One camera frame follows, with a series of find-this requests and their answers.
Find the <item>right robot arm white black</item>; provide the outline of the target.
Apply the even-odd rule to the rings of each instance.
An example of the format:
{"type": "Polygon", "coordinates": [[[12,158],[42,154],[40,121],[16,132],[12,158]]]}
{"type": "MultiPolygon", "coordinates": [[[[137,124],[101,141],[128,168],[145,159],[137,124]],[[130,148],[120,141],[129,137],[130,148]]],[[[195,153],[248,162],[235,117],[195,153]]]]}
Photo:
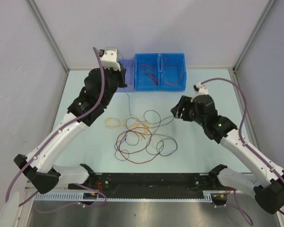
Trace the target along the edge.
{"type": "Polygon", "coordinates": [[[244,140],[230,119],[218,115],[209,95],[182,96],[171,112],[177,119],[200,125],[209,139],[234,154],[252,173],[248,176],[219,165],[209,177],[213,189],[219,190],[223,186],[237,189],[253,197],[270,214],[277,213],[284,206],[284,169],[244,140]]]}

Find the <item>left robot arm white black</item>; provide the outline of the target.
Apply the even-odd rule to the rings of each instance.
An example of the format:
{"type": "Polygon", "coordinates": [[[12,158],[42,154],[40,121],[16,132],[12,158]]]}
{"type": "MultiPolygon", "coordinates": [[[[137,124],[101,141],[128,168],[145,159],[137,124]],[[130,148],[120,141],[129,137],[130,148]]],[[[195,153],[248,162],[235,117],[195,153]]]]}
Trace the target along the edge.
{"type": "Polygon", "coordinates": [[[104,113],[117,89],[127,86],[125,73],[125,68],[92,69],[56,129],[34,151],[14,158],[40,194],[60,185],[68,185],[70,189],[76,189],[78,184],[85,189],[94,186],[95,173],[88,165],[56,166],[54,163],[70,143],[104,113]]]}

